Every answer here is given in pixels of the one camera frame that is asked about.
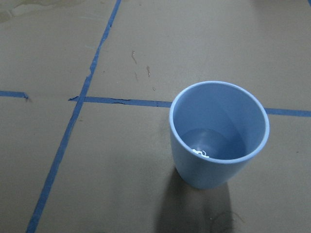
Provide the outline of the blue plastic cup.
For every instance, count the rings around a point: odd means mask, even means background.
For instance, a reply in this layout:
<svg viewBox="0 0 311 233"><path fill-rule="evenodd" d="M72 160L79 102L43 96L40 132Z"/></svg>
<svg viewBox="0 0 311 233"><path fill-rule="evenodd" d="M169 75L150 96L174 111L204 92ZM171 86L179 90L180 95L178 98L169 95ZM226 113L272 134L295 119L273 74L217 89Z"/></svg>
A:
<svg viewBox="0 0 311 233"><path fill-rule="evenodd" d="M226 82L193 84L173 100L171 148L180 177L198 189L222 185L265 146L270 131L262 104Z"/></svg>

